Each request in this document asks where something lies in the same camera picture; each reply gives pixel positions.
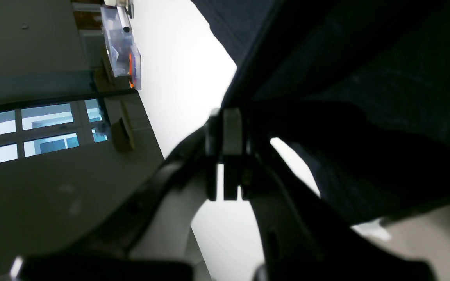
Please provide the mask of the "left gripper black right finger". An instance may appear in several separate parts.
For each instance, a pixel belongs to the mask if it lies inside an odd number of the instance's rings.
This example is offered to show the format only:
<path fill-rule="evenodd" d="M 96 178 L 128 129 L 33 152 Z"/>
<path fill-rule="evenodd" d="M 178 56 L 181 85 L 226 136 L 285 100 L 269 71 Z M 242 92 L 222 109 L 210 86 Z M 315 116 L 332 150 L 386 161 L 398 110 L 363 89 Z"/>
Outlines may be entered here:
<path fill-rule="evenodd" d="M 264 251 L 255 281 L 433 281 L 430 266 L 376 247 L 290 170 L 237 108 L 223 111 L 225 200 L 249 200 Z"/>

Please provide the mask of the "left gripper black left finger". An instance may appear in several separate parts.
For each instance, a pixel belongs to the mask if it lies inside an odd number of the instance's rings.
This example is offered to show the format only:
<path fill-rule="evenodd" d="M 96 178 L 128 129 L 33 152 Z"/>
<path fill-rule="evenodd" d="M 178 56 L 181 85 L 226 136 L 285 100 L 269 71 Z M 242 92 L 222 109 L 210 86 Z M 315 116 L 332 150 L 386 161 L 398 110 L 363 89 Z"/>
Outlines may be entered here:
<path fill-rule="evenodd" d="M 177 145 L 162 165 L 93 230 L 64 249 L 18 256 L 21 281 L 193 281 L 184 260 L 191 222 L 217 198 L 222 110 Z"/>

